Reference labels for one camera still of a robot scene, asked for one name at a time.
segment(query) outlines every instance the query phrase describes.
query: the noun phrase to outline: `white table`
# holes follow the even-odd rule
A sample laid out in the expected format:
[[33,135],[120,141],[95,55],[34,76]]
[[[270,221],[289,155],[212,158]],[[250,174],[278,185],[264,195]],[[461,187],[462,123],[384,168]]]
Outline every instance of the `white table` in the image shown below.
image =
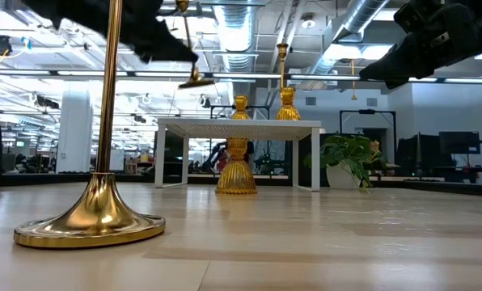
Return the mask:
[[[320,190],[320,121],[207,120],[159,118],[157,149],[165,149],[166,130],[184,138],[182,183],[188,182],[189,138],[247,137],[259,141],[293,141],[293,185],[298,187],[298,142],[311,135],[311,190]],[[164,150],[157,150],[154,185],[163,188]]]

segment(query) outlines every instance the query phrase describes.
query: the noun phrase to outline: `potted plant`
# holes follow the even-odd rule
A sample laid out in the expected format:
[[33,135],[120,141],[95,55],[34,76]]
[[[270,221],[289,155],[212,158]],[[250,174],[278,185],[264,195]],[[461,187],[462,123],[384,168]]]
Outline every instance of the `potted plant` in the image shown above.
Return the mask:
[[[370,186],[366,169],[375,162],[383,163],[381,153],[373,142],[363,136],[327,137],[320,147],[320,163],[327,166],[328,182],[335,189],[358,189]],[[305,161],[311,167],[311,155]]]

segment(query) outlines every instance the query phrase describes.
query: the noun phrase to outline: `ceiling duct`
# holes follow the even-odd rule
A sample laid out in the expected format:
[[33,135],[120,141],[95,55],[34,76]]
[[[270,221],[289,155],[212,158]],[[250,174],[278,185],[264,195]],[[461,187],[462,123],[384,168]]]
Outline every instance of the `ceiling duct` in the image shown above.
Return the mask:
[[[330,59],[327,50],[335,40],[341,40],[352,34],[363,33],[365,28],[374,19],[390,0],[352,0],[347,7],[347,12],[341,17],[330,21],[323,34],[322,56],[309,69],[309,74],[328,74],[338,60]],[[319,87],[318,81],[303,82],[300,86],[303,90]]]
[[[218,20],[218,38],[222,51],[232,53],[222,56],[225,70],[240,73],[253,72],[253,55],[241,53],[252,49],[256,9],[253,6],[213,6],[213,9]],[[232,86],[234,96],[248,95],[248,102],[254,102],[255,96],[250,94],[250,83],[234,82]]]

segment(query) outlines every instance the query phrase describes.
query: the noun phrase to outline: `wooden floor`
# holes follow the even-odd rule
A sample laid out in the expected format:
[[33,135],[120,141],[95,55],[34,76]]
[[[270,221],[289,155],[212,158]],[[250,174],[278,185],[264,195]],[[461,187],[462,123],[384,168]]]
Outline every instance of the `wooden floor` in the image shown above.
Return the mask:
[[402,189],[311,194],[119,184],[167,232],[121,247],[39,251],[18,224],[68,209],[84,184],[0,191],[0,291],[482,291],[482,197]]

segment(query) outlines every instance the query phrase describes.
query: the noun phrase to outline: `gold candlestick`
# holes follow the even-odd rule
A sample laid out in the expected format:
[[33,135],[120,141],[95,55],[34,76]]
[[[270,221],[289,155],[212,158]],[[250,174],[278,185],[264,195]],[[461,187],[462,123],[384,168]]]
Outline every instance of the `gold candlestick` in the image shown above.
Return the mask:
[[230,137],[226,140],[231,159],[223,169],[221,177],[219,177],[216,194],[257,194],[256,181],[252,171],[244,161],[248,139],[245,137]]
[[249,120],[247,114],[248,97],[246,95],[235,96],[235,113],[232,116],[233,120]]
[[72,208],[62,215],[30,221],[15,229],[14,240],[26,247],[80,248],[131,243],[161,234],[163,217],[135,213],[124,203],[109,173],[115,98],[117,46],[122,0],[111,0],[104,71],[97,172]]
[[[192,49],[191,34],[189,32],[189,25],[188,25],[187,16],[186,16],[187,9],[189,8],[189,0],[177,0],[176,6],[184,16],[185,33],[187,35],[187,46],[189,47],[189,49]],[[178,87],[180,89],[187,89],[187,88],[207,86],[212,84],[214,84],[214,80],[203,79],[200,75],[200,71],[196,66],[196,63],[193,63],[191,68],[191,76],[189,77],[189,80],[184,84],[179,85]]]
[[281,65],[281,108],[277,113],[278,120],[300,120],[300,114],[297,108],[293,105],[295,99],[295,88],[285,86],[284,72],[285,72],[285,58],[287,54],[288,45],[278,44],[279,48],[279,62]]

